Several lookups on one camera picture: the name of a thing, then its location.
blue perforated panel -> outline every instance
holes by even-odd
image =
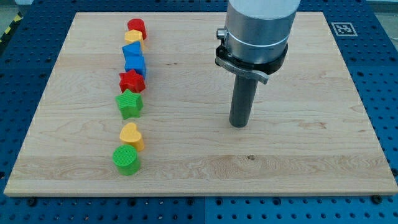
[[[0,190],[3,191],[77,11],[225,11],[224,0],[36,0],[0,58]],[[339,49],[392,168],[398,168],[398,58],[362,0],[302,0],[350,22]],[[7,198],[0,223],[397,223],[398,197]]]

toy block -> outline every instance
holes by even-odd
[[[142,32],[142,38],[145,40],[147,38],[147,32],[145,30],[145,23],[142,19],[131,19],[127,23],[129,30],[138,30]]]
[[[115,97],[116,103],[118,104],[120,113],[123,119],[131,117],[139,118],[140,110],[144,107],[142,102],[141,94],[133,93],[129,89],[125,90],[124,93]]]
[[[141,166],[136,148],[128,144],[116,148],[113,152],[113,163],[122,175],[133,175]]]
[[[124,64],[124,69],[126,72],[134,69],[138,74],[142,75],[145,79],[147,69],[145,66],[144,57],[143,56],[126,57],[126,63]]]
[[[138,152],[144,150],[144,140],[142,140],[142,134],[137,130],[135,123],[128,123],[120,132],[120,141],[122,144],[128,144],[137,149]]]
[[[124,57],[142,56],[141,43],[139,41],[122,47]]]
[[[145,49],[144,39],[142,38],[142,32],[138,30],[130,30],[124,34],[124,40],[127,44],[132,44],[137,41],[141,43],[141,50]]]
[[[134,69],[128,72],[122,72],[119,74],[119,76],[119,86],[122,93],[124,93],[124,91],[127,89],[129,89],[133,93],[140,93],[145,90],[144,77],[136,73]]]

red block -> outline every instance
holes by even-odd
[[[128,72],[122,72],[120,76],[120,90],[122,93],[129,89],[133,93],[140,93],[145,90],[144,77],[138,74],[134,69]]]
[[[142,38],[145,40],[147,38],[147,32],[145,30],[145,24],[144,21],[142,19],[131,19],[128,23],[127,23],[127,27],[129,28],[129,30],[138,30],[142,32]]]

green block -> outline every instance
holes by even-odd
[[[131,117],[139,118],[139,112],[144,107],[142,102],[141,94],[133,93],[129,89],[125,90],[124,93],[115,97],[118,103],[120,113],[123,119]]]
[[[133,175],[141,166],[136,148],[127,144],[113,152],[113,163],[122,175]]]

wooden board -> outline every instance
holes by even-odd
[[[146,22],[147,89],[123,121],[124,32]],[[397,185],[322,13],[298,13],[289,55],[228,122],[234,75],[214,63],[224,13],[78,13],[7,183],[8,196],[390,195]],[[134,121],[142,169],[112,153]]]

